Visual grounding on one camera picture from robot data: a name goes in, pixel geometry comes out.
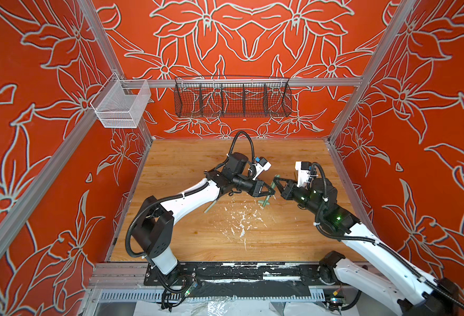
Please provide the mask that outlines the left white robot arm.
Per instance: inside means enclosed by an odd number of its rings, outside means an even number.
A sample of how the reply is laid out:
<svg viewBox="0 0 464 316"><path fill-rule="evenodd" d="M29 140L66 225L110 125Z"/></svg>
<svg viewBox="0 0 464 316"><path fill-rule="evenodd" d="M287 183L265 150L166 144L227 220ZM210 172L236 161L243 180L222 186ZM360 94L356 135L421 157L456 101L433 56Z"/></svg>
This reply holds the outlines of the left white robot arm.
<svg viewBox="0 0 464 316"><path fill-rule="evenodd" d="M125 250L132 258L145 258L163 276L176 270L178 260L171 250L174 226L201 206L222 196L246 193L269 197L275 190L260 180L271 163L255 155L252 138L240 130L234 136L225 160L194 186L174 196L143 201L125 235Z"/></svg>

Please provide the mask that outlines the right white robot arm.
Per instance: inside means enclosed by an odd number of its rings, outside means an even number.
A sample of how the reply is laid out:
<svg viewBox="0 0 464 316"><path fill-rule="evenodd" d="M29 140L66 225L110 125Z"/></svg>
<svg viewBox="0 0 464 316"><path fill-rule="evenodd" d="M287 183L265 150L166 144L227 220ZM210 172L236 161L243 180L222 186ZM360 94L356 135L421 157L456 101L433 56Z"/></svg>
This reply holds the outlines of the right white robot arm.
<svg viewBox="0 0 464 316"><path fill-rule="evenodd" d="M319 263L323 283L348 284L396 315L457 315L464 311L455 283L436 279L407 261L337 203L337 190L320 164L298 161L295 167L297 180L274 179L281 197L313 213L314 226L321 235L342 242L381 273L376 275L331 251Z"/></svg>

